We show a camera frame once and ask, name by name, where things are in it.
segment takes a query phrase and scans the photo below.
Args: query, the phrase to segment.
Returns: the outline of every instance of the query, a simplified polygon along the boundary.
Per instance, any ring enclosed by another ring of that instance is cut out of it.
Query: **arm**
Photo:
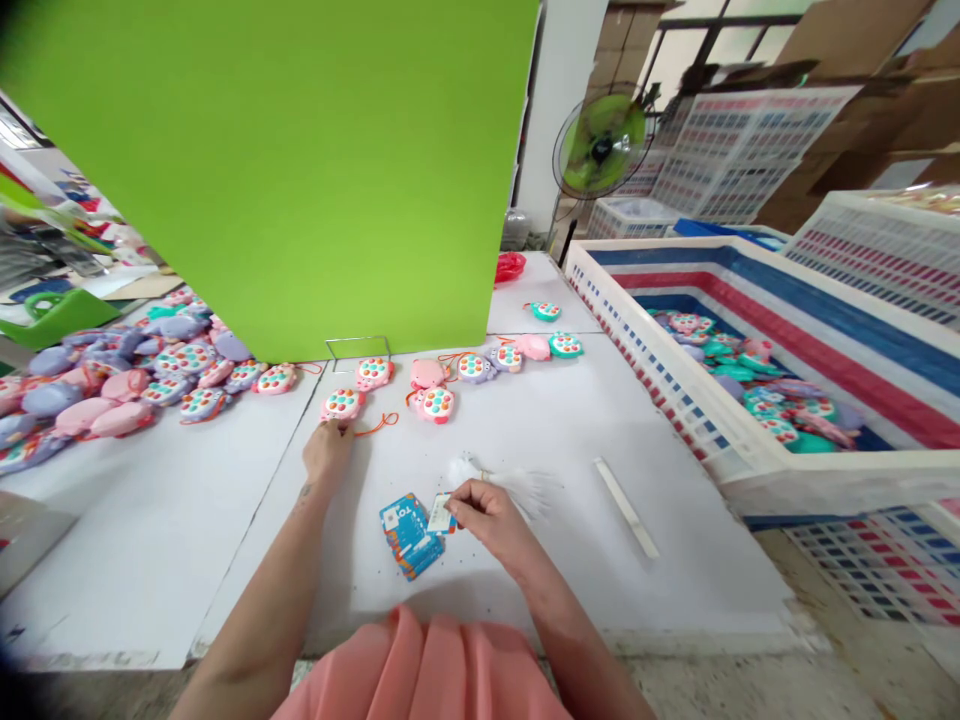
[[[320,539],[350,458],[352,426],[321,423],[303,451],[307,481],[290,516],[171,714],[266,720],[290,692],[320,580]]]
[[[570,714],[577,720],[655,720],[506,491],[469,480],[447,507],[520,586]]]

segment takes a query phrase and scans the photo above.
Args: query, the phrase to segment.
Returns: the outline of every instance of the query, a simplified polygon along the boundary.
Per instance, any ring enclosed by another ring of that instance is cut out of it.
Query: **red stripe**
[[[624,288],[696,287],[924,447],[960,448],[960,424],[708,272],[613,275]]]

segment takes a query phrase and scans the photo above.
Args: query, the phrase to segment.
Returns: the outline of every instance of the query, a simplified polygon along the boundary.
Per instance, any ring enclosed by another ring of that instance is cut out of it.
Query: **crate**
[[[799,161],[861,86],[703,93],[676,140],[704,161]]]
[[[658,238],[680,214],[649,198],[600,198],[594,203],[587,237]]]
[[[860,614],[960,627],[960,519],[896,507],[784,530]]]
[[[630,168],[630,177],[613,191],[612,197],[646,197],[653,191],[668,151],[650,149],[645,152],[646,156],[641,154],[640,161]]]
[[[854,515],[960,496],[960,336],[731,237],[581,240],[567,278],[744,516]],[[644,310],[677,308],[773,342],[858,407],[875,452],[795,455]]]
[[[960,218],[832,192],[784,249],[804,267],[960,330]]]
[[[748,225],[797,165],[710,161],[675,150],[650,197],[696,220]]]

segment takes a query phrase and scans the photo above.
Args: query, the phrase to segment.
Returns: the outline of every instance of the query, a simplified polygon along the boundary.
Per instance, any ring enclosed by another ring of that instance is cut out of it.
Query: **green panel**
[[[258,357],[483,341],[536,0],[21,7],[0,87]]]

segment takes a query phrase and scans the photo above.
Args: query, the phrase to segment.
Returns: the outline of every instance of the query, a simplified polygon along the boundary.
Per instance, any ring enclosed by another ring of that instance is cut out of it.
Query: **floor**
[[[836,654],[624,659],[660,720],[947,720],[960,686],[909,627],[860,620],[779,531],[757,536],[821,624]],[[312,663],[298,663],[294,684]],[[57,717],[165,718],[190,671],[38,676]]]

